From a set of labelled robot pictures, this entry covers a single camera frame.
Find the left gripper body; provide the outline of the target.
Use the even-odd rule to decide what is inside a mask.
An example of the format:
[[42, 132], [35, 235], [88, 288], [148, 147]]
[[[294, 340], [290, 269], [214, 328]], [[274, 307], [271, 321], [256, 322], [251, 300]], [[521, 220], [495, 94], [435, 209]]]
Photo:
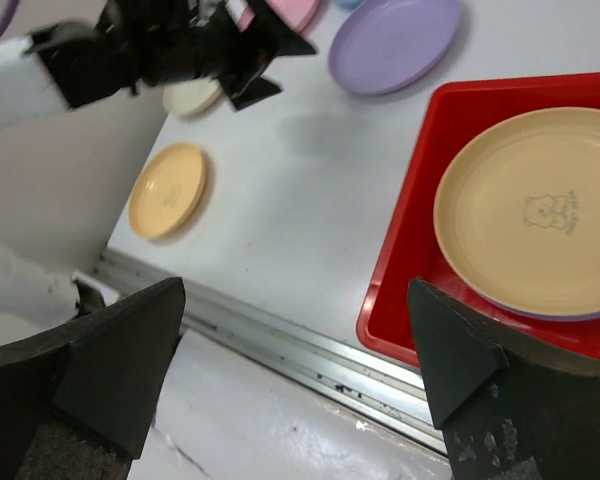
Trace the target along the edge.
[[81, 108], [127, 89], [221, 75], [259, 75], [224, 2], [108, 1], [95, 25], [65, 20], [31, 35], [66, 105]]

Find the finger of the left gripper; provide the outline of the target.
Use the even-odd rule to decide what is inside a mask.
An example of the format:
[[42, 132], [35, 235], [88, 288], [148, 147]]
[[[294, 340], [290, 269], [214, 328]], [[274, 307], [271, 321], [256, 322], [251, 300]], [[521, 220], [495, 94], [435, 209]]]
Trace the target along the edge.
[[219, 84], [236, 111], [278, 95], [282, 87], [262, 75], [221, 75]]
[[311, 56], [315, 47], [300, 34], [291, 29], [275, 13], [254, 16], [256, 37], [275, 57]]

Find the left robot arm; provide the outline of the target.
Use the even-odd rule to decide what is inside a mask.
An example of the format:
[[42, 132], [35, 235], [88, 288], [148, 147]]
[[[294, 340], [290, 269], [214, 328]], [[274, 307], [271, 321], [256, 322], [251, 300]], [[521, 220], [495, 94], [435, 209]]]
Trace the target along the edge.
[[223, 1], [108, 1], [95, 25], [64, 20], [4, 40], [18, 5], [0, 18], [0, 127], [198, 79], [242, 110], [281, 92], [264, 76], [274, 59], [316, 52], [266, 1], [248, 2], [246, 28]]

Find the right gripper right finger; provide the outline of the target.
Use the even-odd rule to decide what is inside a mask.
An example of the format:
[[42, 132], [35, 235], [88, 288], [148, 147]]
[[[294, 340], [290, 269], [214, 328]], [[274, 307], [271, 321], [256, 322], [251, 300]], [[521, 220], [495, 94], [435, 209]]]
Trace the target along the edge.
[[455, 479], [600, 479], [600, 360], [408, 287], [433, 426]]

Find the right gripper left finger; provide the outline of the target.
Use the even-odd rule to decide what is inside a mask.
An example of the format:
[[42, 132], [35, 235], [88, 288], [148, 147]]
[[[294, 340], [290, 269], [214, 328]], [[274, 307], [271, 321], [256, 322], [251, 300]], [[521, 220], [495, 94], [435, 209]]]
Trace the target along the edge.
[[0, 479], [125, 479], [140, 458], [186, 303], [170, 277], [0, 346]]

